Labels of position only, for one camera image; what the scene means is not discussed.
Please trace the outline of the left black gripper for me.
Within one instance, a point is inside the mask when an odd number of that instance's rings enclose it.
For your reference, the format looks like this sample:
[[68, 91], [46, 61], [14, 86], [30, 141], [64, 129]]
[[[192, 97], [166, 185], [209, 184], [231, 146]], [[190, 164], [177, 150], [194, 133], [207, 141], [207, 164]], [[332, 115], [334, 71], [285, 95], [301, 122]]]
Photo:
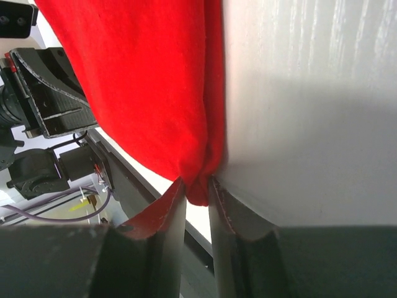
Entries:
[[55, 138], [98, 126], [63, 48], [15, 48], [9, 54], [12, 60], [1, 59], [1, 170], [25, 145], [14, 138], [14, 127], [39, 126], [45, 138]]

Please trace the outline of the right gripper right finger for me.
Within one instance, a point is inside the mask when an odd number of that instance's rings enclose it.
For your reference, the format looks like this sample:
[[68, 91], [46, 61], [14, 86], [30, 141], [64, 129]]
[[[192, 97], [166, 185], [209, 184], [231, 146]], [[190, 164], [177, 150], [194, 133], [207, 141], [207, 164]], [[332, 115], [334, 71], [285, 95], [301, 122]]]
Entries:
[[278, 227], [208, 186], [220, 297], [395, 297], [396, 227]]

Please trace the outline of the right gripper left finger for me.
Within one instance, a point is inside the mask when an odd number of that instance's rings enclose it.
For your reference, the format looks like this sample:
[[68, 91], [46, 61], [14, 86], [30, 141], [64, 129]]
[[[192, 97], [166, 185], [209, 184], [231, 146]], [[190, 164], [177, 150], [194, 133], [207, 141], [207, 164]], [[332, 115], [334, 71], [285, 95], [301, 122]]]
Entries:
[[178, 297], [185, 232], [178, 179], [121, 226], [1, 229], [2, 297]]

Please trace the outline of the red t shirt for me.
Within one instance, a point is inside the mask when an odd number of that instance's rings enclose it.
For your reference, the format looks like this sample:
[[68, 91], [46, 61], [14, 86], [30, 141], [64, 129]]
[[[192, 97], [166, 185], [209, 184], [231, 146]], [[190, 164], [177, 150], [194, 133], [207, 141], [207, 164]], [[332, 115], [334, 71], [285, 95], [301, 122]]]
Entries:
[[181, 178], [191, 204], [225, 140], [221, 1], [37, 1], [105, 133], [144, 167]]

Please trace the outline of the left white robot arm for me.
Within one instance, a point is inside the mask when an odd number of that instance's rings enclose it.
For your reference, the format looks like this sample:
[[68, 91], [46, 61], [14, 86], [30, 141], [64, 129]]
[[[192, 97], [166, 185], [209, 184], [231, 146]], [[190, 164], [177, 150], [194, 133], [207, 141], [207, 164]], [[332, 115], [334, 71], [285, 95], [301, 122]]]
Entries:
[[12, 128], [23, 125], [28, 138], [86, 134], [97, 121], [62, 48], [15, 48], [1, 59], [1, 169], [8, 188], [24, 199], [69, 189], [69, 182], [94, 172], [91, 148], [81, 145], [57, 155], [58, 145], [20, 153], [24, 142]]

